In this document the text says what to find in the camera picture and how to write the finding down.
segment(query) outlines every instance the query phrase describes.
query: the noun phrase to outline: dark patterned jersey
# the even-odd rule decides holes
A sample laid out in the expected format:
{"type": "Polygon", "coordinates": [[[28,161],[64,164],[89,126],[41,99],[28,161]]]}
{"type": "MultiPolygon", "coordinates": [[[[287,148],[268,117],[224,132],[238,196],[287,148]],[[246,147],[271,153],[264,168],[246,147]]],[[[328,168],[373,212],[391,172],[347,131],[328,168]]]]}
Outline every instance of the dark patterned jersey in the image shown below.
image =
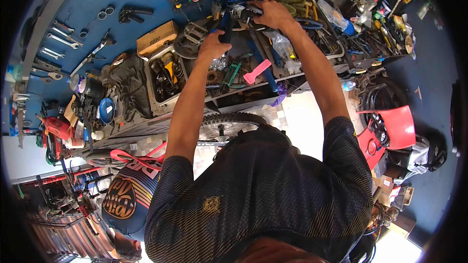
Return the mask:
{"type": "Polygon", "coordinates": [[[102,202],[102,219],[127,238],[143,241],[146,215],[159,177],[158,171],[129,162],[109,185],[102,202]]]}
{"type": "Polygon", "coordinates": [[[240,134],[196,181],[186,158],[167,158],[146,222],[148,257],[233,262],[267,236],[342,261],[372,209],[371,173],[353,125],[345,117],[328,122],[323,162],[289,145],[271,126],[240,134]]]}

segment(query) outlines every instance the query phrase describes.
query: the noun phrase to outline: hand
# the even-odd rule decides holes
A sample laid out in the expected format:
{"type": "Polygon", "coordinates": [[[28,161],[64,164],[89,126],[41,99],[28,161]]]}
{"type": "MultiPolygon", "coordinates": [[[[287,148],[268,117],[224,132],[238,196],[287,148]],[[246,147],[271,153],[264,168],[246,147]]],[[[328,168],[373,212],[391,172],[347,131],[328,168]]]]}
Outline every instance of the hand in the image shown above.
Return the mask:
{"type": "Polygon", "coordinates": [[[203,41],[200,51],[198,52],[198,58],[203,59],[218,59],[221,57],[227,50],[232,48],[231,44],[219,42],[219,35],[223,35],[224,31],[216,30],[209,34],[203,41]]]}
{"type": "Polygon", "coordinates": [[[287,26],[296,22],[296,20],[289,13],[288,9],[286,9],[281,3],[274,0],[254,0],[249,1],[248,3],[255,5],[263,10],[262,16],[254,17],[254,22],[256,24],[269,26],[272,29],[280,29],[282,32],[284,32],[287,26]]]}

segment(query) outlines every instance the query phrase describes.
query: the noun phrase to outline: red container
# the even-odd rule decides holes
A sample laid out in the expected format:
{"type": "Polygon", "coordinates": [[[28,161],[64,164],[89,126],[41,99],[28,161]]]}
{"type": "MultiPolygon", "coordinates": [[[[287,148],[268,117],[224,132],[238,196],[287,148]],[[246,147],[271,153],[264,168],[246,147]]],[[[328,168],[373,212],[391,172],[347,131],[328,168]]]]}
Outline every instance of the red container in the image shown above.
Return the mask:
{"type": "Polygon", "coordinates": [[[54,134],[56,137],[61,139],[68,139],[73,137],[73,128],[70,128],[70,123],[68,121],[59,120],[53,116],[47,118],[42,118],[36,114],[45,125],[45,129],[50,133],[54,134]]]}

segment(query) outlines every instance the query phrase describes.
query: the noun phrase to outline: black cloth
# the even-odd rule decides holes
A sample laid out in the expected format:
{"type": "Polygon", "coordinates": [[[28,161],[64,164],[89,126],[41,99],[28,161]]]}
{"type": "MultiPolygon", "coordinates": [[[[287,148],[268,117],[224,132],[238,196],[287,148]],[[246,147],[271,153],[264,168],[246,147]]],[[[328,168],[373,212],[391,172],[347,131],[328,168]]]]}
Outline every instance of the black cloth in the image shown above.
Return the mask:
{"type": "Polygon", "coordinates": [[[186,158],[166,159],[146,221],[148,257],[233,262],[267,236],[342,261],[372,210],[371,172],[351,121],[328,122],[323,162],[270,126],[229,144],[196,181],[186,158]]]}
{"type": "Polygon", "coordinates": [[[143,60],[135,53],[109,73],[119,91],[124,107],[124,120],[130,122],[135,113],[151,119],[153,113],[146,89],[146,76],[143,60]]]}

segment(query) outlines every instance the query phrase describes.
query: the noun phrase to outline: green cloth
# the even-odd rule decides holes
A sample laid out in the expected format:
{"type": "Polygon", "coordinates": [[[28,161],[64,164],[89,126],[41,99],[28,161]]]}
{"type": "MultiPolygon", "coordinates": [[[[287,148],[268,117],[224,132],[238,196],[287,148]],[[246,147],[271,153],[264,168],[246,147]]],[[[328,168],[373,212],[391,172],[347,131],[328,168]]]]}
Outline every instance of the green cloth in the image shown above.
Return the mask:
{"type": "Polygon", "coordinates": [[[36,136],[36,145],[40,148],[44,147],[44,140],[42,139],[42,134],[36,136]]]}
{"type": "Polygon", "coordinates": [[[306,0],[276,0],[284,5],[293,17],[306,17],[306,0]]]}

